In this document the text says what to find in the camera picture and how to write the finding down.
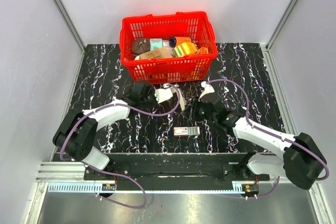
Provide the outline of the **beige stapler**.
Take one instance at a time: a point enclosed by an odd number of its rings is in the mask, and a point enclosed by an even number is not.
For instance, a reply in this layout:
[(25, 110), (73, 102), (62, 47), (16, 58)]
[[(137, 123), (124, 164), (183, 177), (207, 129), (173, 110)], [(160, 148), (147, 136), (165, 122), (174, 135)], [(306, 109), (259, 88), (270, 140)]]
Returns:
[(177, 98), (178, 98), (178, 103), (180, 105), (181, 111), (184, 111), (186, 108), (186, 101), (185, 98), (183, 96), (182, 90), (180, 88), (180, 86), (178, 84), (170, 84), (170, 83), (165, 83), (163, 85), (163, 88), (171, 88), (172, 91), (174, 92), (174, 94), (176, 94)]

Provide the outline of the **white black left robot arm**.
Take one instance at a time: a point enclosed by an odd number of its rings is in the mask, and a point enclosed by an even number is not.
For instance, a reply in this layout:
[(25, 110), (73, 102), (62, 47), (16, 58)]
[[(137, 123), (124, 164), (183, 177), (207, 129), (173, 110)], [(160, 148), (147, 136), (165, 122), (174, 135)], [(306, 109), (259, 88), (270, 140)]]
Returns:
[(53, 137), (53, 144), (60, 149), (60, 159), (83, 162), (95, 167), (101, 179), (111, 178), (114, 168), (109, 164), (110, 158), (93, 146), (96, 132), (128, 118), (132, 107), (138, 109), (156, 104), (154, 94), (154, 86), (140, 80), (111, 103), (91, 110), (70, 109)]

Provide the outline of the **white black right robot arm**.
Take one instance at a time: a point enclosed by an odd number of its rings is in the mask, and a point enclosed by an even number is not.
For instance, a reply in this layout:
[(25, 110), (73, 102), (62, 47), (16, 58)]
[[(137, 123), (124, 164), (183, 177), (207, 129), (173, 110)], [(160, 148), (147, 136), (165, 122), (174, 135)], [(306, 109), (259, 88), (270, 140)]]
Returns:
[(256, 175), (285, 177), (297, 187), (309, 190), (321, 178), (329, 176), (327, 161), (312, 137), (306, 133), (292, 135), (270, 129), (248, 117), (225, 108), (214, 93), (194, 99), (189, 109), (192, 120), (207, 120), (226, 134), (254, 143), (270, 154), (248, 154), (240, 162), (239, 175), (250, 180)]

